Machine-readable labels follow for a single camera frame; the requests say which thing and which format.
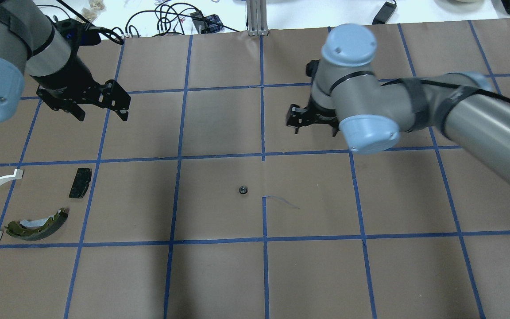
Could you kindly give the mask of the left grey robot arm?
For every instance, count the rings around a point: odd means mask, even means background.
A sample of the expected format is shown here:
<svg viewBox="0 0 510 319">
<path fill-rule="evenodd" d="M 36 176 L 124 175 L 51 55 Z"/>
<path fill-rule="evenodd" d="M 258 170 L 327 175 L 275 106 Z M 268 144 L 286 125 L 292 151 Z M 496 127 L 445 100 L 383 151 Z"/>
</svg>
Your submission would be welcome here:
<svg viewBox="0 0 510 319">
<path fill-rule="evenodd" d="M 16 113 L 24 75 L 38 85 L 36 96 L 53 111 L 85 119 L 81 105 L 95 105 L 127 121 L 130 96 L 115 80 L 98 83 L 78 56 L 81 46 L 119 35 L 91 22 L 52 21 L 30 0 L 0 0 L 0 123 Z"/>
</svg>

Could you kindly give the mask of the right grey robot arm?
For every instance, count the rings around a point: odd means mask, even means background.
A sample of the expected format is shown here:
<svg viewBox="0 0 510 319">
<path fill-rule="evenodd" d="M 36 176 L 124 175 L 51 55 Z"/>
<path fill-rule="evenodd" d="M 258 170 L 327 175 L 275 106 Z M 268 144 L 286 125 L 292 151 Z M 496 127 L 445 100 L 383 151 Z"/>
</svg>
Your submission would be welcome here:
<svg viewBox="0 0 510 319">
<path fill-rule="evenodd" d="M 320 60 L 306 65 L 308 104 L 290 105 L 286 125 L 295 131 L 329 125 L 356 154 L 386 151 L 402 133 L 434 127 L 510 184 L 510 98 L 494 93 L 476 72 L 381 84 L 371 66 L 376 51 L 376 37 L 365 26 L 332 29 Z"/>
</svg>

